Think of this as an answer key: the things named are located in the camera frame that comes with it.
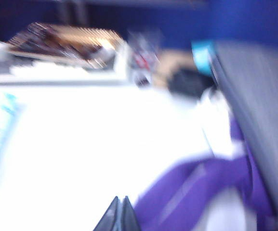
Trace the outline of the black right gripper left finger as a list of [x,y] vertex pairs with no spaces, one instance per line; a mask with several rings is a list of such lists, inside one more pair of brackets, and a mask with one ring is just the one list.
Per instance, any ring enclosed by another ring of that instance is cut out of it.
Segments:
[[117,221],[119,198],[114,197],[93,231],[112,231]]

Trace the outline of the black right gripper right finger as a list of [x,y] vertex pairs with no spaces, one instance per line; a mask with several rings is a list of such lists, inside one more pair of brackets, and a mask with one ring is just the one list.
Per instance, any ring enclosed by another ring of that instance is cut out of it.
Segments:
[[122,230],[141,231],[136,214],[127,196],[123,199],[122,203]]

